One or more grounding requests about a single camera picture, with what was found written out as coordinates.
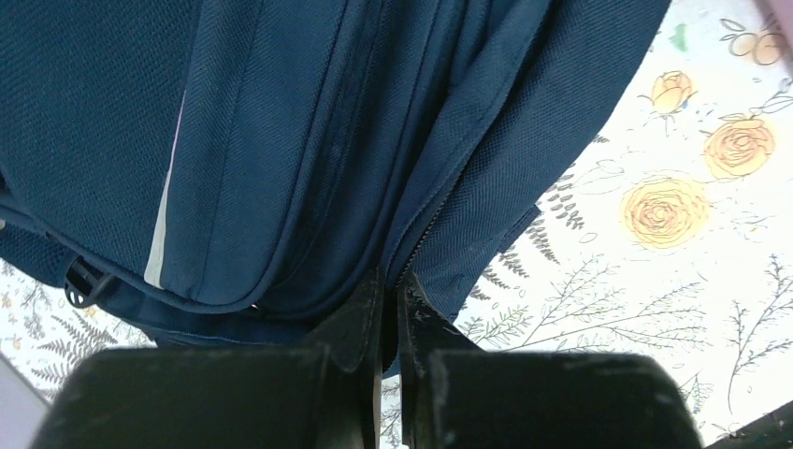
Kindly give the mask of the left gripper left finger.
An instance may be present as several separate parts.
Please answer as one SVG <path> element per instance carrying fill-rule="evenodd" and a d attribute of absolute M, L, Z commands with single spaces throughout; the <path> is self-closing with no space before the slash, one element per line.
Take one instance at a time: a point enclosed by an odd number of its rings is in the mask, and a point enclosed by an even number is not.
<path fill-rule="evenodd" d="M 121 349 L 84 360 L 35 448 L 375 448 L 382 275 L 298 343 Z"/>

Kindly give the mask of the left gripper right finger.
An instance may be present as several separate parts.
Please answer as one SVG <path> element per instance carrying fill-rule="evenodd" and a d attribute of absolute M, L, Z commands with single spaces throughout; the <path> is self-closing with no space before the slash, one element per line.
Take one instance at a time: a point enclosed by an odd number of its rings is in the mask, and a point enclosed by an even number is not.
<path fill-rule="evenodd" d="M 650 357 L 487 352 L 408 275 L 396 295 L 402 435 L 411 448 L 697 448 Z"/>

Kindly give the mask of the navy blue student backpack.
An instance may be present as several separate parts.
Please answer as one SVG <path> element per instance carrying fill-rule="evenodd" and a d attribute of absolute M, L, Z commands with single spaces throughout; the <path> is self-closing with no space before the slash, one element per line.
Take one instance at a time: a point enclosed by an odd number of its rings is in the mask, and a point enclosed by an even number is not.
<path fill-rule="evenodd" d="M 283 344 L 381 268 L 447 319 L 666 1 L 5 1 L 1 255 L 158 342 Z"/>

